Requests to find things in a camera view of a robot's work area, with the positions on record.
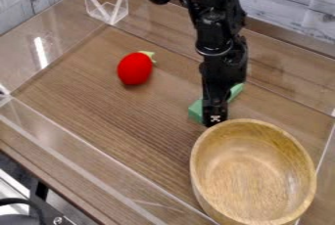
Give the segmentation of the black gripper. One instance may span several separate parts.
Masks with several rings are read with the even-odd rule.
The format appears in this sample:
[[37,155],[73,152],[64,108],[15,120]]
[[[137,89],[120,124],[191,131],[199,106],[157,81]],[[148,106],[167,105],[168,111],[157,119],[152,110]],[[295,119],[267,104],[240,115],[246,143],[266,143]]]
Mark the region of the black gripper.
[[199,70],[203,83],[203,124],[211,127],[228,119],[228,103],[232,88],[247,80],[250,50],[247,38],[238,35],[230,51],[220,56],[206,57]]

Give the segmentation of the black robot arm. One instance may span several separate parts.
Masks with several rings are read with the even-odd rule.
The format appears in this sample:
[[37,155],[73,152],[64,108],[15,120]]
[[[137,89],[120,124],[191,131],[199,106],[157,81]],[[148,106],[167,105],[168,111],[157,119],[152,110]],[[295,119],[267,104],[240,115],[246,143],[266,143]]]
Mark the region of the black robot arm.
[[[164,5],[171,0],[149,0]],[[228,119],[234,87],[247,81],[248,43],[240,34],[247,12],[240,0],[180,0],[196,28],[196,51],[203,55],[202,122],[211,127]]]

